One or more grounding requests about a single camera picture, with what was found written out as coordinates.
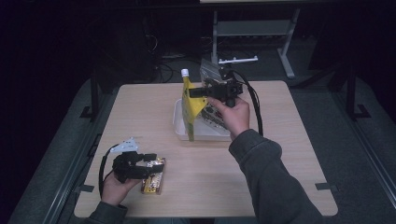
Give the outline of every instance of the desk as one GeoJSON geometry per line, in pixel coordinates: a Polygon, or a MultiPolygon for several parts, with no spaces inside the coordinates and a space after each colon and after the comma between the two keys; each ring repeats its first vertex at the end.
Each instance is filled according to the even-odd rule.
{"type": "MultiPolygon", "coordinates": [[[[283,148],[282,161],[303,185],[308,197],[323,216],[333,216],[337,206],[325,183],[316,154],[304,125],[282,81],[251,82],[260,97],[264,135],[283,148]]],[[[165,157],[161,195],[144,195],[140,186],[130,191],[123,205],[127,217],[253,217],[248,186],[238,164],[228,152],[230,142],[180,141],[172,118],[182,83],[125,85],[120,88],[107,121],[85,185],[93,192],[81,192],[75,209],[77,217],[88,217],[100,201],[97,188],[101,159],[106,151],[131,136],[140,153],[165,157]]],[[[241,98],[249,101],[248,92],[241,98]]],[[[251,128],[257,121],[251,109],[251,128]]],[[[108,157],[105,174],[112,160],[108,157]]]]}

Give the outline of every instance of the bottle cap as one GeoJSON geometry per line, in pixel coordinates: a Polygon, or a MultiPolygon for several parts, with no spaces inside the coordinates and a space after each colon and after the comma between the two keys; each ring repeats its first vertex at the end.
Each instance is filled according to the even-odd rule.
{"type": "Polygon", "coordinates": [[[189,76],[189,69],[187,69],[187,68],[181,69],[181,76],[182,77],[188,77],[189,76]]]}

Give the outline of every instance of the yellow bottle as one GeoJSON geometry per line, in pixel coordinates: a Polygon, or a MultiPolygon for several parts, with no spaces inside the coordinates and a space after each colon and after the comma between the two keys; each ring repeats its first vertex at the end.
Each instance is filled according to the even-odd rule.
{"type": "Polygon", "coordinates": [[[189,89],[195,88],[190,82],[189,69],[182,69],[181,76],[183,77],[183,92],[181,100],[181,109],[183,115],[184,126],[186,133],[189,136],[189,141],[194,141],[194,120],[201,110],[206,106],[206,98],[190,98],[189,89]]]}

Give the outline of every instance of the forearm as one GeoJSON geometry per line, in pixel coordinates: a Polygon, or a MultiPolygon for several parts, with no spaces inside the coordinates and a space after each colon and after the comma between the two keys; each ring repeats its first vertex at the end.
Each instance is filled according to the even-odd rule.
{"type": "Polygon", "coordinates": [[[260,223],[322,223],[318,209],[284,168],[278,143],[248,130],[233,141],[230,152],[246,176],[260,223]]]}
{"type": "Polygon", "coordinates": [[[119,205],[114,206],[108,203],[99,202],[96,210],[87,217],[83,224],[107,224],[122,223],[125,218],[127,208],[119,205]]]}

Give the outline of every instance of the hand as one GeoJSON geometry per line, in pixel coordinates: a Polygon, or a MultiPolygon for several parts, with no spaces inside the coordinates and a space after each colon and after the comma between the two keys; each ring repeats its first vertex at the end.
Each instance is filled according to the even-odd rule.
{"type": "Polygon", "coordinates": [[[232,140],[249,129],[250,110],[246,101],[237,97],[235,98],[235,106],[228,107],[215,98],[207,97],[207,99],[221,113],[224,124],[231,133],[232,140]]]}
{"type": "Polygon", "coordinates": [[[102,202],[109,203],[112,205],[119,205],[135,185],[140,183],[142,180],[139,179],[127,179],[122,184],[114,175],[114,172],[106,178],[103,186],[102,202]]]}

